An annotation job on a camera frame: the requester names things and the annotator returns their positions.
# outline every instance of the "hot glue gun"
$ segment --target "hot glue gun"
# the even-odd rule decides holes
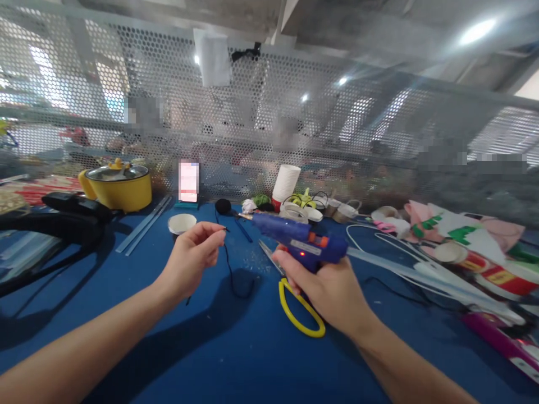
[[[269,214],[239,216],[251,220],[263,235],[283,244],[289,254],[312,273],[320,269],[323,261],[336,264],[346,255],[346,239],[320,236],[310,231],[309,224]]]

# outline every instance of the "stack of paper cups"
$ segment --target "stack of paper cups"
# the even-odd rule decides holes
[[[272,198],[278,202],[284,202],[286,198],[294,193],[296,183],[299,178],[301,168],[291,166],[289,164],[282,164],[279,168],[279,174],[273,187]]]

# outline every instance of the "white paper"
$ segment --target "white paper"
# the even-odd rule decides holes
[[[202,73],[202,86],[229,86],[231,63],[228,37],[194,28],[195,49]]]
[[[475,251],[478,254],[483,255],[487,259],[496,262],[497,264],[505,264],[505,254],[500,249],[500,245],[492,238],[490,233],[483,228],[479,221],[472,219],[470,217],[456,214],[440,208],[439,206],[428,204],[432,215],[441,216],[441,220],[437,221],[436,229],[441,236],[451,237],[449,232],[458,228],[465,226],[475,227],[471,233],[466,234],[466,241],[469,242],[468,245],[461,244],[466,247],[468,250]]]

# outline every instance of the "yellow scissors handle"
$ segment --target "yellow scissors handle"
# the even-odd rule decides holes
[[[307,311],[311,314],[311,316],[315,319],[316,323],[319,326],[319,329],[317,330],[311,330],[307,327],[305,327],[302,323],[300,323],[296,317],[292,314],[288,307],[288,303],[286,302],[286,296],[285,296],[285,287],[292,293],[296,299],[299,300],[299,302],[307,309]],[[292,291],[292,288],[290,287],[290,284],[288,283],[288,280],[286,278],[281,279],[279,282],[279,296],[281,297],[281,306],[284,309],[286,316],[289,318],[289,320],[296,326],[298,330],[300,330],[305,335],[308,335],[313,338],[322,338],[324,335],[326,335],[326,325],[324,324],[324,321],[320,318],[318,313],[314,311],[314,309],[305,301],[304,298],[302,298],[299,295],[295,295]]]

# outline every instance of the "perforated metal mesh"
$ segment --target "perforated metal mesh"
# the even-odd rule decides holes
[[[21,165],[74,176],[121,155],[144,158],[170,190],[188,158],[206,197],[241,200],[271,194],[287,163],[302,168],[298,191],[535,223],[537,103],[269,45],[233,63],[230,86],[203,88],[191,32],[0,3],[0,117],[17,122],[20,158],[1,176]]]

